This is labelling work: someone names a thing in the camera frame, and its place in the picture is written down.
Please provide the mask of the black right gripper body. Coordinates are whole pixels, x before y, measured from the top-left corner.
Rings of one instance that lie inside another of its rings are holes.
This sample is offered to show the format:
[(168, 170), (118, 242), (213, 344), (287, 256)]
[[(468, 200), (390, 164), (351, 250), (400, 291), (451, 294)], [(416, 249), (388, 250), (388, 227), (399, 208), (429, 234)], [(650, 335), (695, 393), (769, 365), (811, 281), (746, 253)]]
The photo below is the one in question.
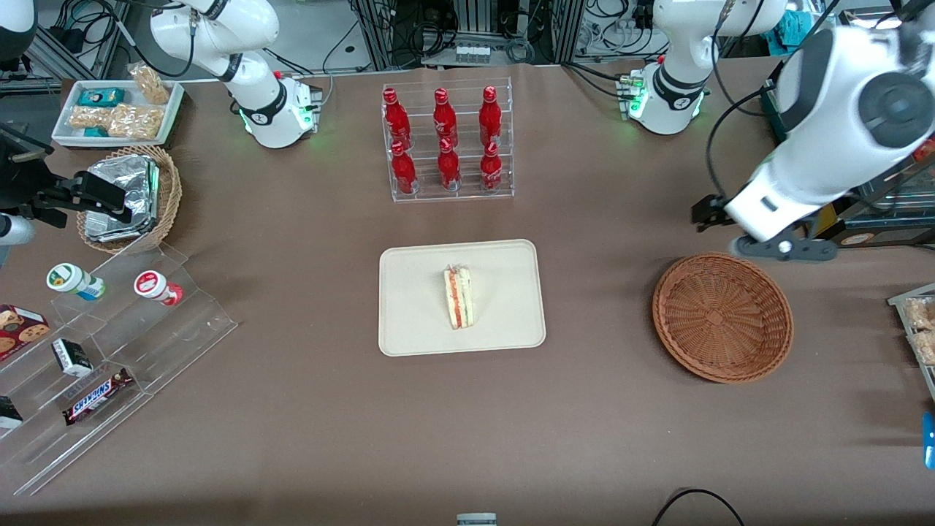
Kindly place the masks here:
[(2, 126), (1, 210), (6, 214), (40, 214), (49, 210), (47, 191), (56, 176), (45, 162), (53, 147), (12, 126)]

